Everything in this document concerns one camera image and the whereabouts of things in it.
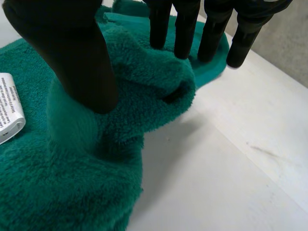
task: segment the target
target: green towel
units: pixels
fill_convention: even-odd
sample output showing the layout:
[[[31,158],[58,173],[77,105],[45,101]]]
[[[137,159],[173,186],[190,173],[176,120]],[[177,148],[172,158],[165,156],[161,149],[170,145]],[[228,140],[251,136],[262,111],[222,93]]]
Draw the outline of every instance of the green towel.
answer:
[[[27,119],[0,146],[0,231],[126,229],[142,192],[144,133],[185,112],[195,81],[199,87],[214,79],[228,52],[224,38],[213,63],[198,63],[198,24],[190,61],[176,59],[172,21],[165,50],[152,50],[144,9],[116,1],[97,14],[120,88],[119,104],[107,115],[66,95],[24,40],[0,49],[0,72],[13,75]],[[134,17],[138,12],[144,17]]]

